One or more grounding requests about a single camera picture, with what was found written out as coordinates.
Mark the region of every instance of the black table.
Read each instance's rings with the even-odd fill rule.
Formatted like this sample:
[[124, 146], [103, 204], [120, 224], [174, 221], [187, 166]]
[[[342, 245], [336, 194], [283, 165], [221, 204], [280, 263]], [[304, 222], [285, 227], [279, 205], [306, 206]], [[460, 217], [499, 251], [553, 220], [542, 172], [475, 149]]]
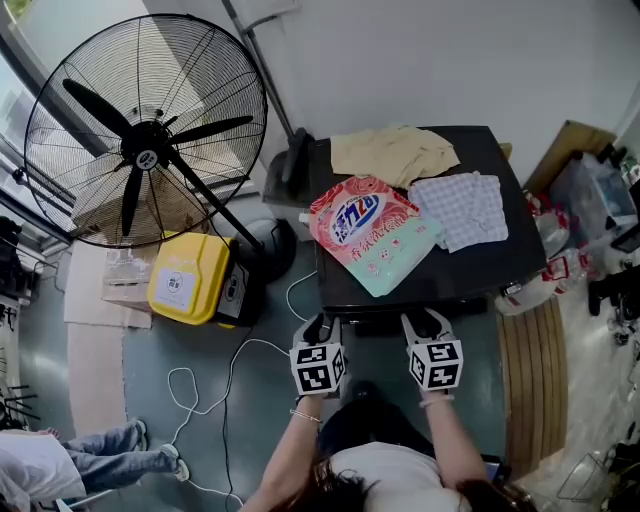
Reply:
[[[478, 244], [453, 254], [436, 246], [397, 288], [378, 298], [372, 297], [336, 259], [316, 244], [320, 294], [327, 313], [361, 316], [476, 299], [545, 267], [542, 242], [520, 184], [491, 130], [486, 126], [423, 129], [453, 144], [460, 160], [460, 165], [441, 176], [477, 170], [500, 179], [509, 237], [503, 242]], [[333, 174], [329, 139], [311, 144], [309, 175], [314, 197], [348, 178]]]

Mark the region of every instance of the plaid cloth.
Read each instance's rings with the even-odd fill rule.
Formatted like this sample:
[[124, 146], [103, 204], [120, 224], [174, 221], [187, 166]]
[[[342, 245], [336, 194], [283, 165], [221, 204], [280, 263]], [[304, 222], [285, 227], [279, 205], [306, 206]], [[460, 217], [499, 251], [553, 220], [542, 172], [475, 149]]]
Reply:
[[409, 188], [409, 201], [440, 221], [444, 234], [438, 245], [449, 252], [509, 236], [497, 176], [475, 171], [420, 180]]

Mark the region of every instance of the bracelet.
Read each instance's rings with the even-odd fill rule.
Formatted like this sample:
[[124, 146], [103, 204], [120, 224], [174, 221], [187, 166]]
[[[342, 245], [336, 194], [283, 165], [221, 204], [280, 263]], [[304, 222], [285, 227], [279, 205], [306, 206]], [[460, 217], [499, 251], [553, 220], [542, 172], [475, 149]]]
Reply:
[[427, 408], [430, 405], [437, 404], [438, 402], [453, 402], [455, 397], [453, 395], [440, 395], [435, 398], [427, 398], [420, 402], [420, 407]]
[[306, 420], [315, 421], [318, 425], [322, 423], [322, 420], [319, 420], [318, 418], [314, 418], [313, 416], [309, 416], [308, 414], [305, 414], [303, 412], [296, 411], [295, 409], [289, 409], [289, 412], [294, 416], [300, 416], [301, 418], [304, 418]]

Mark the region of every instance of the white sneaker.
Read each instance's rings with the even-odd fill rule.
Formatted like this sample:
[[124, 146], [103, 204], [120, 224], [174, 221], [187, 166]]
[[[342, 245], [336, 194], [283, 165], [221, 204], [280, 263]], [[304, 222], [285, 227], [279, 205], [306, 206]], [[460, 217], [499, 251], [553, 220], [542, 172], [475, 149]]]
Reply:
[[149, 449], [149, 440], [147, 439], [147, 425], [144, 421], [136, 419], [136, 427], [140, 433], [140, 439], [136, 444], [136, 450], [139, 452], [146, 452]]
[[174, 473], [176, 478], [178, 479], [178, 482], [186, 482], [187, 480], [189, 480], [189, 477], [191, 476], [189, 473], [189, 468], [187, 467], [185, 461], [180, 458], [178, 449], [172, 444], [163, 444], [160, 449], [165, 452], [169, 452], [171, 455], [176, 457], [176, 459], [178, 459], [178, 471]]

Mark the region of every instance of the pink detergent package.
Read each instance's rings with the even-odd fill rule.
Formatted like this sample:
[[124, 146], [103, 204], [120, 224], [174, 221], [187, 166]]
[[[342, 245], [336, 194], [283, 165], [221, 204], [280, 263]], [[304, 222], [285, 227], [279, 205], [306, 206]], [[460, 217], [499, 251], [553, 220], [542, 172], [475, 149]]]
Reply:
[[442, 226], [372, 176], [352, 176], [311, 205], [311, 234], [374, 297], [388, 294], [442, 236]]

